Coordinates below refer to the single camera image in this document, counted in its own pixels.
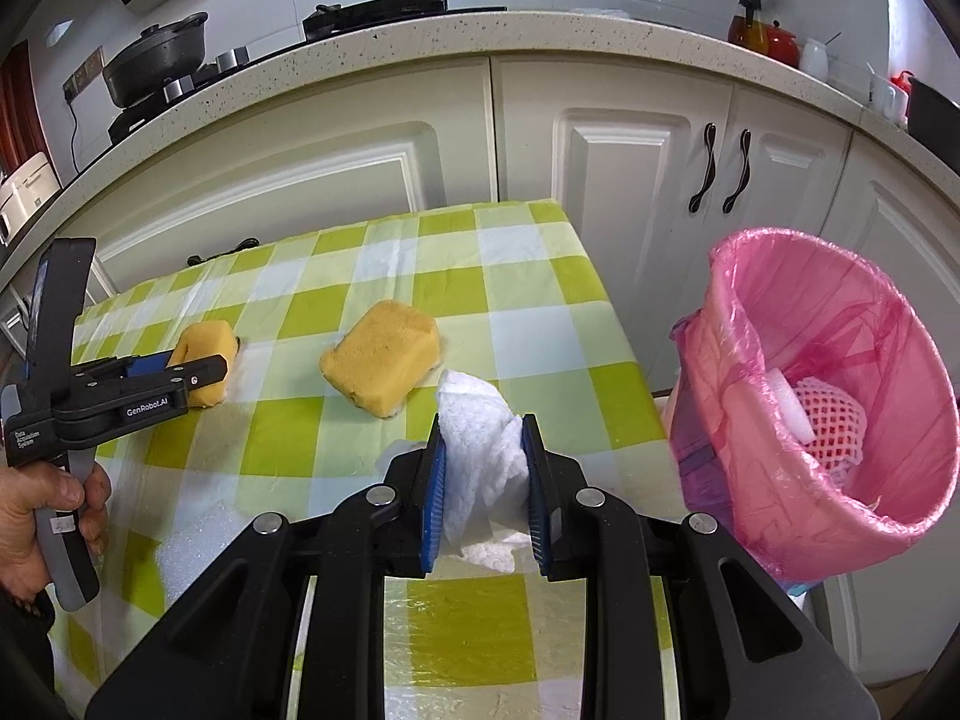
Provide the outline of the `person's left hand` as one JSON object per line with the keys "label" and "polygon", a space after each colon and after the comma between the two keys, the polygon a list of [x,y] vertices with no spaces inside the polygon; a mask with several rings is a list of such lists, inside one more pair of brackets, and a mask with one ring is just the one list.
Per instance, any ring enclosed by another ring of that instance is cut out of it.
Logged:
{"label": "person's left hand", "polygon": [[2,589],[16,600],[32,603],[50,583],[37,546],[34,512],[39,509],[78,511],[85,507],[80,532],[88,550],[95,556],[107,550],[110,481],[99,463],[94,463],[83,484],[43,461],[20,468],[5,466],[0,494],[0,577]]}

